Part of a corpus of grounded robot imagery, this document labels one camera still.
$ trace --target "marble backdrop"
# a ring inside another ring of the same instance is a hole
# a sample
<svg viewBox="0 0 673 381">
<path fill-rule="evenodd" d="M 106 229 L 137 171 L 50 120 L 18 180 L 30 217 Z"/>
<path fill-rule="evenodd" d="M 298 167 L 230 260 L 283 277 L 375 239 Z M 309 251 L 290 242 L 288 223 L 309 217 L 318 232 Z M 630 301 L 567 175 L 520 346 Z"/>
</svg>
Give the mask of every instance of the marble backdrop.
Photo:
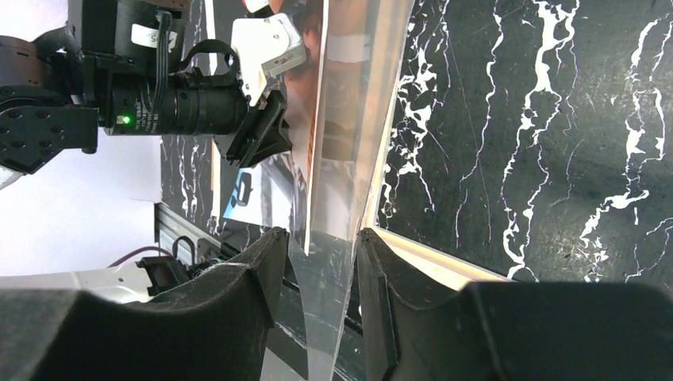
<svg viewBox="0 0 673 381">
<path fill-rule="evenodd" d="M 670 0 L 417 0 L 379 224 L 513 279 L 673 289 L 671 32 Z"/>
</svg>

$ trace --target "white bracket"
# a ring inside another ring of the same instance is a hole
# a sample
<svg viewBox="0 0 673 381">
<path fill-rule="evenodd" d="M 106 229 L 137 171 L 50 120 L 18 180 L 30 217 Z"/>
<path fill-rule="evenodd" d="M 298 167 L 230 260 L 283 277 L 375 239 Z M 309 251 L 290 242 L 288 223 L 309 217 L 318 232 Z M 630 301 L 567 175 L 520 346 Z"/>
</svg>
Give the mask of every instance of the white bracket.
<svg viewBox="0 0 673 381">
<path fill-rule="evenodd" d="M 240 61 L 240 80 L 243 81 L 241 90 L 250 96 L 250 106 L 260 100 L 269 78 L 297 67 L 306 60 L 302 37 L 284 13 L 269 18 L 235 20 L 232 48 Z"/>
</svg>

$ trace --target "wooden strip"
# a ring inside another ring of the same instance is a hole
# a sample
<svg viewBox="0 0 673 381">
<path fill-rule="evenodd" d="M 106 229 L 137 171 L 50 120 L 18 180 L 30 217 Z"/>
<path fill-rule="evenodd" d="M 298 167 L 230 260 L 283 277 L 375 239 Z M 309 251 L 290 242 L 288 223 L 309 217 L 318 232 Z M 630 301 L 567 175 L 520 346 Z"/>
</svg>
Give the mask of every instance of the wooden strip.
<svg viewBox="0 0 673 381">
<path fill-rule="evenodd" d="M 397 99 L 397 92 L 393 91 L 393 93 L 390 95 L 390 105 L 388 108 L 388 114 L 385 123 L 386 128 L 383 130 L 383 137 L 381 138 L 381 144 L 379 146 L 379 155 L 376 158 L 376 164 L 374 166 L 374 175 L 371 177 L 371 185 L 367 196 L 367 206 L 365 207 L 363 218 L 364 228 L 376 227 L 376 218 L 379 213 L 379 202 L 381 199 L 382 184 L 384 181 L 384 177 L 386 175 L 385 173 L 383 173 L 383 169 L 384 166 L 386 165 L 388 158 L 388 148 L 390 145 L 390 131 L 393 125 L 393 116 L 395 112 L 396 99 Z"/>
<path fill-rule="evenodd" d="M 213 209 L 210 211 L 211 217 L 222 218 L 222 191 L 221 191 L 221 181 L 222 181 L 222 156 L 220 155 L 220 150 L 217 149 L 215 140 L 210 141 L 211 149 L 211 166 L 210 166 L 210 189 L 213 191 Z"/>
<path fill-rule="evenodd" d="M 465 284 L 475 281 L 509 281 L 502 275 L 483 269 L 467 261 L 449 256 L 443 252 L 419 244 L 378 227 L 374 231 L 401 258 L 414 267 L 454 290 L 462 289 Z"/>
</svg>

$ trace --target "white wall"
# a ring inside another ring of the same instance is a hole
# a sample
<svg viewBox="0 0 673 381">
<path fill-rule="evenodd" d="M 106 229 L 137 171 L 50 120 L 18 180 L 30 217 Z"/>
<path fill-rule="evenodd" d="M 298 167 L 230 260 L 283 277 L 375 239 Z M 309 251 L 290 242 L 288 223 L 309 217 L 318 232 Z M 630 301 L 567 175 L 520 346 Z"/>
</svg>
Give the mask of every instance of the white wall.
<svg viewBox="0 0 673 381">
<path fill-rule="evenodd" d="M 33 40 L 67 19 L 67 0 L 0 0 L 0 35 Z M 154 241 L 160 141 L 108 137 L 62 152 L 0 190 L 0 275 L 105 267 Z"/>
</svg>

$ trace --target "transparent plastic sheet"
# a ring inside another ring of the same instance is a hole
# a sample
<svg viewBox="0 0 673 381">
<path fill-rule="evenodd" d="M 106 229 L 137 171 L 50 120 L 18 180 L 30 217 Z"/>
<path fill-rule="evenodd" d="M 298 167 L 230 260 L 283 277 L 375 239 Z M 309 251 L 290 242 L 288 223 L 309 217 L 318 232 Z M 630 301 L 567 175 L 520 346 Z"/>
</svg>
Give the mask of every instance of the transparent plastic sheet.
<svg viewBox="0 0 673 381">
<path fill-rule="evenodd" d="M 290 243 L 310 380 L 331 380 L 353 277 L 354 244 L 384 138 L 413 0 L 332 0 L 326 14 L 308 245 Z"/>
</svg>

